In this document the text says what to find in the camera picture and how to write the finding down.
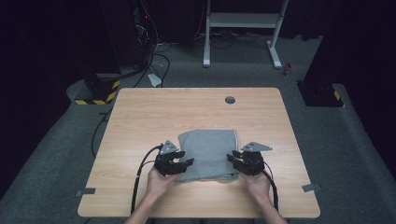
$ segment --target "gray floor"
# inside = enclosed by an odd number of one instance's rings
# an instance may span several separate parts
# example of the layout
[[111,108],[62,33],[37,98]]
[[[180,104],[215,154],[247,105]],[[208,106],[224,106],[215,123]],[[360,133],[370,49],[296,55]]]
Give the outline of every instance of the gray floor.
[[[276,49],[282,63],[290,62],[293,68],[288,77],[274,69],[264,42],[212,48],[209,68],[202,67],[202,47],[174,45],[163,52],[171,62],[163,87],[279,88],[311,181],[322,187],[316,192],[320,217],[292,219],[290,223],[396,223],[395,180],[362,128],[345,88],[334,85],[346,105],[339,108],[306,107],[298,91],[296,80],[304,78],[319,42],[299,37],[278,40]],[[160,46],[158,51],[167,48]],[[167,62],[156,56],[153,66],[162,75]],[[138,79],[128,77],[120,88],[132,87]],[[82,81],[71,86],[68,96],[73,100],[81,87]],[[137,88],[152,88],[147,76]],[[87,219],[77,213],[80,198],[75,194],[84,189],[93,165],[91,140],[100,113],[111,106],[70,105],[0,202],[0,223],[83,223]],[[95,149],[105,128],[105,123],[99,128]],[[124,220],[95,217],[89,223]]]

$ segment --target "folded towel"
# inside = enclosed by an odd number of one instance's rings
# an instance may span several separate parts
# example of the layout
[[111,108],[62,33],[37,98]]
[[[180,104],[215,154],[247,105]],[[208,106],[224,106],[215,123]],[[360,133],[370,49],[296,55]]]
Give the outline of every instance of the folded towel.
[[179,135],[178,141],[186,152],[180,161],[194,158],[194,163],[177,181],[238,178],[238,171],[227,160],[227,154],[238,150],[235,130],[193,130]]

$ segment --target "metal frame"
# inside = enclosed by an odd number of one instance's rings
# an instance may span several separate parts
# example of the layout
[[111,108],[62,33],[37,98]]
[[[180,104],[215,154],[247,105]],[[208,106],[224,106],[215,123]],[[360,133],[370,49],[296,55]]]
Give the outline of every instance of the metal frame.
[[277,56],[275,44],[285,17],[289,0],[284,0],[279,13],[211,13],[210,2],[207,0],[204,67],[210,66],[210,28],[211,27],[248,27],[248,28],[273,28],[274,34],[267,46],[276,69],[282,68],[282,63]]

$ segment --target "table top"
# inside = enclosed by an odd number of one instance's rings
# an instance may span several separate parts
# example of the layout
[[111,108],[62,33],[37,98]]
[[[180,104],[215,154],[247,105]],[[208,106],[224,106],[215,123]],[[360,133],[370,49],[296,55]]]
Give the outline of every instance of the table top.
[[[232,96],[233,104],[225,102]],[[239,148],[249,142],[273,148],[262,152],[274,174],[283,217],[318,217],[310,184],[281,94],[275,88],[122,89],[110,116],[78,213],[82,217],[128,217],[140,162],[153,147],[184,132],[236,130]],[[148,161],[155,159],[152,153]],[[143,169],[138,205],[146,192]],[[242,177],[174,183],[151,217],[261,217]]]

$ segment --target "hazard tape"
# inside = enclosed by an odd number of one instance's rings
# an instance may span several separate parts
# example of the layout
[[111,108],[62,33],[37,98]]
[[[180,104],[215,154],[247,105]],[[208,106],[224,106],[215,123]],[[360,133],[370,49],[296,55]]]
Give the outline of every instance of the hazard tape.
[[117,88],[120,85],[120,80],[114,82],[110,94],[106,99],[75,99],[76,105],[108,105],[116,96]]

